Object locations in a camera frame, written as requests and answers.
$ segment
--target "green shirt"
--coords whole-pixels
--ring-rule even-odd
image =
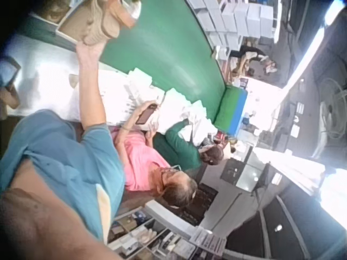
[[[198,149],[178,136],[178,132],[189,124],[187,119],[176,123],[165,135],[157,133],[153,138],[154,149],[171,165],[180,165],[182,171],[201,166]]]

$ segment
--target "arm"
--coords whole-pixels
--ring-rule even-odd
[[[237,70],[237,76],[240,76],[241,73],[242,73],[242,70],[243,70],[243,66],[245,66],[245,63],[247,61],[247,56],[246,55],[243,55],[241,60],[240,60],[240,64],[239,64],[239,68]]]
[[[177,153],[196,153],[197,149],[194,145],[188,143],[184,139],[178,136],[178,132],[185,126],[189,124],[189,121],[187,119],[176,123],[173,125],[169,130],[165,133],[165,138],[167,142],[171,145],[171,147],[177,152]]]
[[[137,107],[131,117],[124,123],[124,125],[119,130],[115,141],[114,146],[116,150],[118,151],[118,154],[120,156],[121,161],[123,162],[124,166],[129,165],[129,158],[126,153],[126,149],[124,146],[124,141],[126,136],[128,135],[131,128],[135,125],[136,121],[140,117],[141,113],[148,108],[149,105],[155,103],[154,101],[148,101],[143,103],[141,106]]]
[[[99,58],[106,42],[87,46],[77,43],[77,55],[80,64],[80,116],[86,130],[88,127],[106,123],[106,113],[99,91]]]

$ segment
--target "stack of boxes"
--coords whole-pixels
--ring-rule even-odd
[[[243,37],[273,37],[273,7],[238,0],[188,0],[219,59],[240,50]]]

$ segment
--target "teal t-shirt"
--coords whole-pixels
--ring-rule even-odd
[[[115,216],[124,191],[123,165],[106,125],[90,127],[77,142],[73,126],[49,110],[22,119],[0,161],[0,192],[6,190],[22,158],[29,158],[49,188],[103,240],[96,185],[101,185]]]

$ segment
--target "store shelf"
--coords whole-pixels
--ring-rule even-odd
[[[139,221],[136,216],[141,216],[143,223],[134,227],[134,223]],[[116,252],[122,259],[189,259],[195,251],[196,246],[182,238],[177,233],[168,229],[162,222],[151,216],[144,208],[139,207],[135,210],[122,214],[114,219],[112,227],[116,231],[122,231],[122,236],[108,244],[108,247]],[[142,232],[155,232],[155,236],[149,241],[142,242]],[[173,252],[176,244],[189,245],[191,252],[186,252],[189,257],[179,257]]]

